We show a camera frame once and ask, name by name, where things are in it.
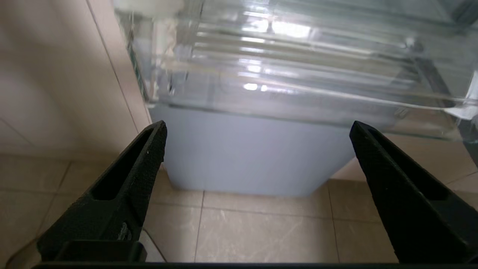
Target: black plastic bar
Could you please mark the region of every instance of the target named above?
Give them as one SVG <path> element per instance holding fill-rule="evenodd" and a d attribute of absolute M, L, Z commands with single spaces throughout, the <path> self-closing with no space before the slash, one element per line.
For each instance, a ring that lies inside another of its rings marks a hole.
<path fill-rule="evenodd" d="M 38 240 L 43 261 L 74 240 L 137 241 L 164 158 L 163 121 L 146 127 Z"/>
<path fill-rule="evenodd" d="M 476 264 L 327 263 L 42 263 L 34 269 L 476 269 Z"/>
<path fill-rule="evenodd" d="M 146 250 L 138 241 L 77 240 L 63 245 L 55 261 L 144 262 Z"/>
<path fill-rule="evenodd" d="M 474 263 L 478 212 L 379 131 L 355 122 L 350 139 L 400 263 Z"/>

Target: light blue panel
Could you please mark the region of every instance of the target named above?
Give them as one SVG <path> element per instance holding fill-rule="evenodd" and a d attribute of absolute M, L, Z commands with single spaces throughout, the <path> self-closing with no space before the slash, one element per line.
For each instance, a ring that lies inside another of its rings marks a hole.
<path fill-rule="evenodd" d="M 355 155 L 349 129 L 156 106 L 164 165 L 179 188 L 304 196 Z"/>

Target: tile grout line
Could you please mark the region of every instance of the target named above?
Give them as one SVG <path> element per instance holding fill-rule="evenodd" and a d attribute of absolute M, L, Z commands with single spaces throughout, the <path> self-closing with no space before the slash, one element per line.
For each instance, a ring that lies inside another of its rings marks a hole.
<path fill-rule="evenodd" d="M 467 178 L 467 177 L 469 177 L 469 176 L 471 176 L 471 175 L 477 174 L 477 173 L 478 173 L 478 171 L 477 171 L 477 172 L 473 172 L 473 173 L 471 173 L 471 174 L 469 174 L 469 175 L 462 176 L 462 177 L 460 177 L 460 178 L 454 179 L 454 180 L 448 182 L 447 184 L 445 184 L 445 183 L 443 183 L 443 184 L 448 188 L 448 185 L 450 185 L 451 183 L 455 183 L 455 182 L 457 182 L 457 181 L 460 181 L 460 180 L 462 180 L 462 179 L 465 179 L 465 178 Z"/>
<path fill-rule="evenodd" d="M 73 161 L 70 161 L 70 162 L 68 163 L 68 166 L 66 166 L 65 173 L 63 174 L 63 177 L 61 178 L 60 184 L 59 184 L 58 187 L 56 188 L 56 192 L 55 192 L 55 193 L 58 193 L 58 192 L 60 191 L 61 185 L 63 185 L 63 182 L 65 181 L 66 175 L 68 174 L 68 171 L 70 170 L 70 167 L 71 167 L 72 164 L 73 164 Z"/>
<path fill-rule="evenodd" d="M 19 250 L 17 250 L 17 252 L 13 253 L 10 258 L 8 258 L 8 260 L 5 262 L 5 267 L 3 267 L 4 269 L 6 268 L 10 268 L 11 267 L 11 262 L 14 261 L 16 259 L 16 257 L 24 250 L 26 250 L 31 244 L 35 244 L 36 243 L 36 240 L 37 240 L 37 236 L 31 240 L 30 242 L 28 242 L 26 245 L 22 246 Z"/>
<path fill-rule="evenodd" d="M 205 209 L 212 209 L 212 210 L 228 211 L 228 212 L 250 213 L 250 214 L 257 214 L 257 215 L 268 215 L 268 216 L 272 215 L 272 216 L 286 216 L 286 217 L 301 217 L 301 218 L 322 219 L 322 220 L 331 220 L 332 219 L 332 218 L 321 217 L 321 216 L 268 213 L 268 212 L 247 211 L 247 210 L 240 210 L 240 209 L 218 208 L 218 207 L 210 207 L 210 206 L 205 206 L 204 208 Z"/>
<path fill-rule="evenodd" d="M 35 236 L 33 237 L 33 239 L 31 241 L 29 241 L 26 245 L 22 246 L 20 249 L 18 249 L 17 251 L 15 251 L 10 257 L 9 259 L 7 260 L 6 264 L 8 265 L 10 263 L 10 261 L 12 261 L 15 256 L 17 256 L 19 253 L 21 253 L 23 250 L 25 250 L 26 248 L 28 248 L 31 244 L 35 244 L 36 241 L 38 240 L 38 238 L 40 237 L 40 235 L 38 234 L 41 230 L 41 228 L 43 227 L 43 223 L 45 222 L 45 219 L 46 219 L 46 216 L 48 215 L 48 213 L 50 212 L 50 209 L 53 205 L 53 200 L 55 200 L 55 197 L 56 197 L 56 194 L 53 193 L 53 197 L 52 197 L 52 200 L 50 201 L 50 203 L 48 204 L 48 208 L 46 210 L 46 213 L 45 213 L 45 216 L 43 216 L 42 218 L 42 221 L 40 222 L 40 225 L 38 226 L 38 229 L 36 230 L 35 232 Z"/>
<path fill-rule="evenodd" d="M 61 185 L 63 184 L 63 181 L 66 178 L 66 175 L 68 173 L 68 170 L 70 169 L 71 163 L 72 163 L 72 161 L 68 162 L 68 165 L 66 166 L 65 172 L 64 172 L 64 174 L 63 174 L 63 176 L 60 180 L 60 184 L 58 184 L 58 187 L 56 187 L 56 192 L 53 194 L 53 198 L 50 201 L 50 204 L 48 205 L 48 209 L 46 210 L 45 216 L 43 216 L 43 219 L 40 222 L 40 226 L 36 230 L 35 238 L 38 238 L 40 236 L 38 233 L 40 232 L 41 228 L 43 227 L 43 224 L 45 223 L 46 217 L 48 216 L 48 213 L 50 212 L 51 208 L 53 207 L 53 202 L 55 201 L 55 198 L 58 195 L 58 191 L 60 190 L 60 187 L 61 187 Z"/>
<path fill-rule="evenodd" d="M 153 240 L 153 238 L 151 237 L 151 235 L 148 233 L 148 231 L 146 231 L 146 229 L 144 229 L 144 226 L 142 228 L 142 231 L 146 233 L 146 235 L 151 239 L 151 242 L 152 244 L 154 245 L 154 247 L 158 250 L 159 252 L 159 255 L 161 255 L 161 257 L 163 258 L 164 262 L 167 263 L 168 261 L 166 260 L 166 258 L 164 257 L 164 254 L 161 252 L 161 250 L 159 249 L 158 245 L 156 244 L 156 242 Z"/>
<path fill-rule="evenodd" d="M 35 146 L 35 144 L 33 144 L 30 140 L 28 140 L 24 135 L 22 135 L 20 132 L 17 131 L 17 129 L 15 129 L 10 123 L 8 123 L 6 120 L 4 119 L 0 119 L 0 122 L 3 122 L 7 127 L 9 127 L 10 129 L 12 129 L 19 137 L 21 137 L 23 140 L 25 140 L 28 144 L 30 144 L 30 146 Z"/>
<path fill-rule="evenodd" d="M 328 181 L 327 181 L 327 191 L 329 193 L 330 212 L 332 213 L 332 225 L 334 226 L 335 249 L 337 251 L 337 260 L 340 263 L 340 255 L 338 254 L 337 229 L 335 228 L 334 210 L 332 209 L 332 198 L 330 197 L 330 188 L 328 185 Z"/>
<path fill-rule="evenodd" d="M 201 201 L 201 212 L 199 213 L 199 226 L 197 227 L 196 248 L 194 249 L 194 260 L 193 260 L 193 262 L 196 262 L 197 245 L 199 243 L 199 231 L 201 230 L 201 219 L 203 218 L 203 207 L 204 207 L 204 196 L 205 195 L 206 195 L 206 191 L 203 191 L 203 200 Z"/>
<path fill-rule="evenodd" d="M 170 205 L 170 206 L 179 206 L 179 207 L 192 207 L 192 208 L 201 208 L 200 205 L 189 205 L 189 204 L 180 204 L 180 203 L 170 203 L 170 202 L 154 202 L 150 201 L 150 204 L 156 205 Z"/>
<path fill-rule="evenodd" d="M 56 191 L 32 191 L 32 190 L 20 190 L 20 189 L 10 189 L 10 188 L 0 188 L 0 191 L 25 192 L 25 193 L 33 193 L 33 194 L 56 194 Z"/>
<path fill-rule="evenodd" d="M 357 222 L 357 223 L 368 223 L 368 224 L 382 224 L 382 222 L 376 222 L 376 221 L 364 221 L 364 220 L 350 220 L 350 219 L 340 219 L 340 218 L 334 218 L 336 221 L 348 221 L 348 222 Z"/>

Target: glass tank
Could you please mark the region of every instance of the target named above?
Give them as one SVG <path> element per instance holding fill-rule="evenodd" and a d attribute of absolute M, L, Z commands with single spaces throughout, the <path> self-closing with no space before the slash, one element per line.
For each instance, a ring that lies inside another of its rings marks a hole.
<path fill-rule="evenodd" d="M 459 1 L 113 3 L 151 108 L 478 142 L 478 10 Z"/>

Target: beige wall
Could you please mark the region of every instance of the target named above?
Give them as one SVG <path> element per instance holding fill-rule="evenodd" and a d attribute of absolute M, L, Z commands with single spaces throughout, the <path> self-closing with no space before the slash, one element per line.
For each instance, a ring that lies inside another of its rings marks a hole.
<path fill-rule="evenodd" d="M 116 68 L 134 79 L 124 42 L 109 42 L 122 48 Z M 137 85 L 129 86 L 120 87 L 86 0 L 0 2 L 0 152 L 119 153 L 148 124 Z M 125 92 L 136 92 L 136 103 Z"/>

